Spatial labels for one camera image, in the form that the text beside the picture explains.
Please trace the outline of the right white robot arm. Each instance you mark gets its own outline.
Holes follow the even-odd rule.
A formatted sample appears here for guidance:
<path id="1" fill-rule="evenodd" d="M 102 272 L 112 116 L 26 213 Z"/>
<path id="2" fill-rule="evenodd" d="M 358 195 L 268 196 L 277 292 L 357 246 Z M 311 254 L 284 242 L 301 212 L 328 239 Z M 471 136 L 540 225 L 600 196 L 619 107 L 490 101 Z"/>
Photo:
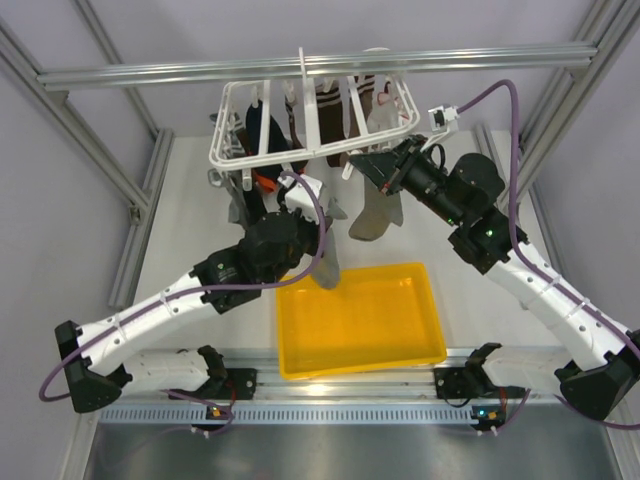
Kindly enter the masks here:
<path id="1" fill-rule="evenodd" d="M 561 344 L 549 351 L 499 343 L 476 349 L 464 367 L 472 396 L 500 387 L 537 390 L 605 420 L 639 381 L 638 332 L 580 296 L 495 206 L 505 183 L 491 159 L 468 153 L 447 170 L 433 160 L 434 149 L 412 135 L 393 149 L 354 154 L 350 163 L 381 193 L 406 191 L 453 226 L 454 252 L 513 295 Z"/>

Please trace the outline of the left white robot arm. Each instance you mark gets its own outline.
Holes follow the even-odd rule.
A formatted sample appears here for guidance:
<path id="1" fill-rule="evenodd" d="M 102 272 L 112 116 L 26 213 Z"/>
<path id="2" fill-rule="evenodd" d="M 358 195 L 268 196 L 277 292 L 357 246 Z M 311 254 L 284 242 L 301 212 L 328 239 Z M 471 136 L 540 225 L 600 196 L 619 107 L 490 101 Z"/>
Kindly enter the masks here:
<path id="1" fill-rule="evenodd" d="M 321 259 L 329 224 L 300 212 L 268 213 L 237 244 L 212 253 L 146 300 L 93 323 L 58 325 L 57 369 L 74 411 L 90 413 L 124 396 L 155 391 L 196 402 L 229 398 L 233 378 L 215 348 L 167 351 L 153 345 L 291 284 L 286 275 L 304 256 L 314 264 Z"/>

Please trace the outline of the white plastic sock hanger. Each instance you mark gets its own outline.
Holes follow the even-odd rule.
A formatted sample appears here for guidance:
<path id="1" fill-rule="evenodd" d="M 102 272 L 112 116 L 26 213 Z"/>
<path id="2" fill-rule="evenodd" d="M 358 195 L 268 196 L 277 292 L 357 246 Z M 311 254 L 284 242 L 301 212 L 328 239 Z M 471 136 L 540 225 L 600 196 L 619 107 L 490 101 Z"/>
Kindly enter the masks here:
<path id="1" fill-rule="evenodd" d="M 363 80 L 369 74 L 343 75 L 336 77 L 311 77 L 282 79 L 283 98 L 291 105 L 297 101 L 302 102 L 304 113 L 303 127 L 305 144 L 301 149 L 289 150 L 285 153 L 275 153 L 270 150 L 269 141 L 275 129 L 271 126 L 271 107 L 275 103 L 272 100 L 272 80 L 249 80 L 229 82 L 224 86 L 221 104 L 216 117 L 216 124 L 212 137 L 209 160 L 213 168 L 220 172 L 242 173 L 243 185 L 248 185 L 248 171 L 259 167 L 271 165 L 291 165 L 295 162 L 311 160 L 315 158 L 329 157 L 349 153 L 353 150 L 363 149 L 376 145 L 388 145 L 411 133 L 420 122 L 420 113 L 402 73 L 371 74 L 383 75 L 390 81 L 397 96 L 397 103 L 406 113 L 408 122 L 398 128 L 369 134 L 367 120 L 364 119 L 361 102 L 358 96 L 355 77 Z M 348 87 L 349 99 L 353 102 L 353 108 L 357 118 L 360 135 L 346 138 L 344 141 L 322 146 L 319 133 L 318 107 L 316 100 L 316 88 L 324 86 L 329 89 L 329 84 L 337 80 L 345 80 Z M 229 116 L 237 112 L 234 102 L 248 103 L 249 106 L 259 112 L 258 116 L 258 146 L 250 149 L 250 153 L 242 158 L 229 156 L 227 125 Z"/>

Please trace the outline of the grey striped sock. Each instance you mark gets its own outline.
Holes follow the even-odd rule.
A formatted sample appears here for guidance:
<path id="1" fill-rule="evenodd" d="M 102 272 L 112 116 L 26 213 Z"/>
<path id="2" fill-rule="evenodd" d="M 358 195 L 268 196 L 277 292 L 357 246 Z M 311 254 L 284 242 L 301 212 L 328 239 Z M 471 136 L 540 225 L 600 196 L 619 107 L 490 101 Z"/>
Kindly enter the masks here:
<path id="1" fill-rule="evenodd" d="M 390 225 L 401 227 L 404 223 L 401 194 L 386 196 L 364 179 L 364 206 L 349 228 L 352 239 L 372 242 L 381 238 Z"/>
<path id="2" fill-rule="evenodd" d="M 326 220 L 324 251 L 318 264 L 311 272 L 311 277 L 319 287 L 331 290 L 338 286 L 341 275 L 332 225 L 335 221 L 346 220 L 348 216 L 340 207 L 335 197 L 329 199 L 324 212 Z"/>

